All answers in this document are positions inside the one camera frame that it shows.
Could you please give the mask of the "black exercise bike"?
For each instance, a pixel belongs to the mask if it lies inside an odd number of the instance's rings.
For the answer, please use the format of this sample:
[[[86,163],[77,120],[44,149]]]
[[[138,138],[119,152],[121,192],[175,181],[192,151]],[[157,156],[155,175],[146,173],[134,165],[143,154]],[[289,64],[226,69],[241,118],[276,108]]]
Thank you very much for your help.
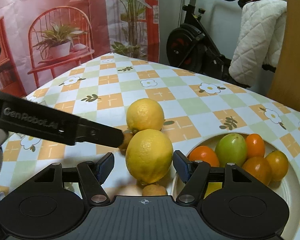
[[[183,23],[172,30],[166,42],[166,54],[169,64],[183,70],[204,74],[226,81],[242,88],[248,85],[235,81],[229,74],[230,59],[220,53],[212,38],[201,24],[200,20],[205,13],[203,8],[195,14],[196,1],[190,0],[188,5],[181,0],[180,11],[185,12]],[[249,2],[258,0],[238,0],[243,7]]]

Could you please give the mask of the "wooden board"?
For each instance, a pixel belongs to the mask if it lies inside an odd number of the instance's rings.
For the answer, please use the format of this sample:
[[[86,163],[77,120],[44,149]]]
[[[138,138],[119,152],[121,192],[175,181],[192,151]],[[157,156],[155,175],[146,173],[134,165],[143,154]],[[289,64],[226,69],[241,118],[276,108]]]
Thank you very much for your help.
[[[300,112],[300,0],[287,0],[285,36],[268,97]]]

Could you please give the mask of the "white quilted blanket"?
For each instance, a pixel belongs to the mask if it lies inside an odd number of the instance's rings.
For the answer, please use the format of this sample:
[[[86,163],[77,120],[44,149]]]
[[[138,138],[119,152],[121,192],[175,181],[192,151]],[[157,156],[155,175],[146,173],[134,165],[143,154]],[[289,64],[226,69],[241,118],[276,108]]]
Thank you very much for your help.
[[[229,68],[236,82],[251,87],[262,66],[277,67],[286,18],[284,0],[259,0],[243,6],[237,47]]]

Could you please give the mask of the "small brown longan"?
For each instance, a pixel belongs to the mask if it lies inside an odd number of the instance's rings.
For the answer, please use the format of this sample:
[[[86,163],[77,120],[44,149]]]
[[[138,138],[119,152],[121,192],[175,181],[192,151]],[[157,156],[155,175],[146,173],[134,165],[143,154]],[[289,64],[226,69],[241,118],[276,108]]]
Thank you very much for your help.
[[[159,184],[149,184],[142,189],[142,196],[166,196],[166,188]]]
[[[123,153],[126,152],[126,149],[132,139],[132,137],[134,136],[133,133],[124,133],[123,134],[123,143],[119,146],[119,150]]]

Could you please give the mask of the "small brown longan rear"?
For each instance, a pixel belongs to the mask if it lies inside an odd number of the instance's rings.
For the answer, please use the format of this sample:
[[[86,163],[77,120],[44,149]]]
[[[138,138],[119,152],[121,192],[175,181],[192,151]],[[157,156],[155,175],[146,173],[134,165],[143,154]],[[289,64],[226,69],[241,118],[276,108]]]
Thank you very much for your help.
[[[133,133],[124,133],[123,134],[123,143],[119,146],[119,150],[123,153],[126,152],[126,149],[132,139],[132,137],[134,136]]]

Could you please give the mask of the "dark orange tomato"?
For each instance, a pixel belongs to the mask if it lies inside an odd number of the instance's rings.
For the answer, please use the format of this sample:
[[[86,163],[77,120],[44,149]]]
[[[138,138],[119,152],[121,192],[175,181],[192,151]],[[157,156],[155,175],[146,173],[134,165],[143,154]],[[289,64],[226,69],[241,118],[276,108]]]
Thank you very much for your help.
[[[253,177],[258,179],[264,185],[268,186],[271,177],[271,167],[265,158],[262,157],[252,157],[246,160],[242,165],[242,168],[251,174]]]

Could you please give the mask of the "green tomato front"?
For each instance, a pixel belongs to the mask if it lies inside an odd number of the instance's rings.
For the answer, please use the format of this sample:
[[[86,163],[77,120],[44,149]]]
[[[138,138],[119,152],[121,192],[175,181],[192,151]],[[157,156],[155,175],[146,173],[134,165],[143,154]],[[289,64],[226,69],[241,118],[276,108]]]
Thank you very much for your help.
[[[215,148],[220,167],[234,163],[241,167],[247,159],[247,144],[242,135],[229,133],[222,137]]]

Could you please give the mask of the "yellow lemon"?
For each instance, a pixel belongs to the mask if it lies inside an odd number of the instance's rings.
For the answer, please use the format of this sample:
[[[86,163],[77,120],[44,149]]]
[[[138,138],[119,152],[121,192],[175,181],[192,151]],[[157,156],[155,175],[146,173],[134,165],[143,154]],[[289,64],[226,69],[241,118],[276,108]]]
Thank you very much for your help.
[[[164,121],[164,111],[161,105],[149,98],[136,100],[127,109],[126,122],[133,134],[145,129],[160,131]]]
[[[173,145],[167,135],[154,129],[136,133],[126,149],[126,167],[142,185],[162,179],[170,169]]]

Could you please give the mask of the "red printed backdrop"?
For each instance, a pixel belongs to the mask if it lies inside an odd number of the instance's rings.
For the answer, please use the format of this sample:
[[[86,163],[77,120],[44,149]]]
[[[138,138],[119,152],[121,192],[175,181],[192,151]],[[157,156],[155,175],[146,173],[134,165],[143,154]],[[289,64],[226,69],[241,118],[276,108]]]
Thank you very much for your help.
[[[159,0],[0,0],[0,90],[25,96],[108,52],[158,61]]]

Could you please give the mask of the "green tomato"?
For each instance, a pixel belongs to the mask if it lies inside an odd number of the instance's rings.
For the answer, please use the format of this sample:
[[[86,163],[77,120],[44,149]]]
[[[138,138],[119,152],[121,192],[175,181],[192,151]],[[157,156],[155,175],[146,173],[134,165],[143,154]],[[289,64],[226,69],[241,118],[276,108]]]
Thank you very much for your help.
[[[234,163],[241,167],[247,159],[247,144],[242,135],[229,133],[222,137],[215,148],[220,167]]]
[[[209,182],[208,186],[207,186],[207,189],[206,189],[206,192],[204,194],[204,198],[206,198],[211,193],[221,189],[222,185],[223,185],[222,182]]]

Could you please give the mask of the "small brown longan front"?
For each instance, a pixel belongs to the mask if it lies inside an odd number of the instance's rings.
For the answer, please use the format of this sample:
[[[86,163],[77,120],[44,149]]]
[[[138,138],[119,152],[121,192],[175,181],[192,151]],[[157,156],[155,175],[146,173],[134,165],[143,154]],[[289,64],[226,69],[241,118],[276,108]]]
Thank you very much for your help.
[[[142,196],[166,196],[166,188],[159,184],[149,184],[142,189]]]

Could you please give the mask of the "checkered floral tablecloth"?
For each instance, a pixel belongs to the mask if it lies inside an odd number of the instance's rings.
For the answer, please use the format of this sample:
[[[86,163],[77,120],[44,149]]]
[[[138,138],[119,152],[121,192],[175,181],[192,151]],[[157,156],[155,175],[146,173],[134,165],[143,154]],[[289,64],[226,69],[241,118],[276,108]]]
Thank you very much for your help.
[[[300,239],[300,112],[211,77],[109,53],[29,94],[31,106],[117,128],[114,147],[73,146],[24,133],[2,146],[0,198],[51,164],[76,168],[114,154],[103,183],[109,197],[176,197],[185,185],[172,164],[179,150],[194,160],[250,172],[288,204],[281,237]]]

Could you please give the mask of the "orange yellow tomato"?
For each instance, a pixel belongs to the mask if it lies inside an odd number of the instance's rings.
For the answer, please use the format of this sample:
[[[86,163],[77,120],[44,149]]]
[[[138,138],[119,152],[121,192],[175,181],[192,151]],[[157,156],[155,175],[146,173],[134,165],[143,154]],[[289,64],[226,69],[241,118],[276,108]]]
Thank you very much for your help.
[[[289,168],[289,161],[286,155],[279,150],[273,151],[266,156],[266,161],[271,167],[271,180],[281,181],[287,174]]]

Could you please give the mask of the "bright orange tomato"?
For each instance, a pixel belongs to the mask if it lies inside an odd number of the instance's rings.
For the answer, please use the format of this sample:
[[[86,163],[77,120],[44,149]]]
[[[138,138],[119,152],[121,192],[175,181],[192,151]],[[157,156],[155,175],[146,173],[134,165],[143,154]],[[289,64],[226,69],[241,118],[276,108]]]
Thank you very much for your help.
[[[219,167],[219,159],[215,152],[207,146],[198,146],[188,156],[190,161],[202,160],[210,164],[211,167]]]

